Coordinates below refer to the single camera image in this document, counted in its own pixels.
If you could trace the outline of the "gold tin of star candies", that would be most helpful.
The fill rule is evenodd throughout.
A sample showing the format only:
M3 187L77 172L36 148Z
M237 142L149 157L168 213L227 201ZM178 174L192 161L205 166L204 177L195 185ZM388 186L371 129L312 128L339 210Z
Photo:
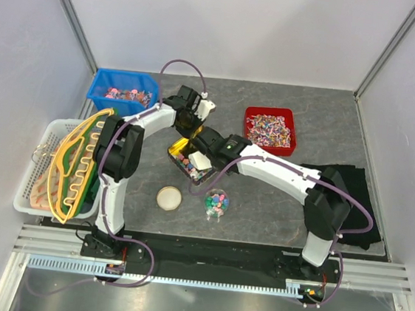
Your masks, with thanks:
M182 137L168 147L168 158L189 178L193 185L198 186L207 182L216 172L213 168L197 169L189 160L189 154L196 151L190 140Z

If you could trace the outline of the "round wooden jar lid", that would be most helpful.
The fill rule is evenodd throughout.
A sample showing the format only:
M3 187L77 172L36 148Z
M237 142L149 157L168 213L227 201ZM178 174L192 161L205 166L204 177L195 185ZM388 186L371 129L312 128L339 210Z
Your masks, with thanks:
M173 211L180 206L182 194L178 188L166 186L157 192L156 201L158 207L164 211Z

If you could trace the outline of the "blue plastic bin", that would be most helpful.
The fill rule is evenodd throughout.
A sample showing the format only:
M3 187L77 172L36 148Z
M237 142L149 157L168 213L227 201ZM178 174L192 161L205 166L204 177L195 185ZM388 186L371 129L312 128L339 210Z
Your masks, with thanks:
M157 82L148 74L120 69L99 69L87 92L98 111L115 109L119 116L150 109L159 100Z

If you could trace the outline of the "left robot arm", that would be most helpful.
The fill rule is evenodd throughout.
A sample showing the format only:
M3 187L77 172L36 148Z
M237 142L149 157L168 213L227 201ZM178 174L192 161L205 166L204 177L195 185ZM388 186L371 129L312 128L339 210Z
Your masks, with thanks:
M123 236L127 184L138 169L144 140L170 127L188 138L203 124L197 109L206 95L181 86L178 93L160 99L150 109L106 118L93 153L100 181L96 196L99 210L92 228L94 239L112 246Z

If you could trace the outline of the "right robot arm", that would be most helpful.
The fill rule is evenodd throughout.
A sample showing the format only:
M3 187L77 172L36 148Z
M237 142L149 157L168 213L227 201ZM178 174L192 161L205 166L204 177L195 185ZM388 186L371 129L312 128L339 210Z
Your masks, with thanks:
M209 160L221 176L234 172L255 178L301 203L307 230L301 258L313 267L322 267L352 209L339 171L294 165L237 134L223 138L209 127L194 135L190 143L196 149L194 154Z

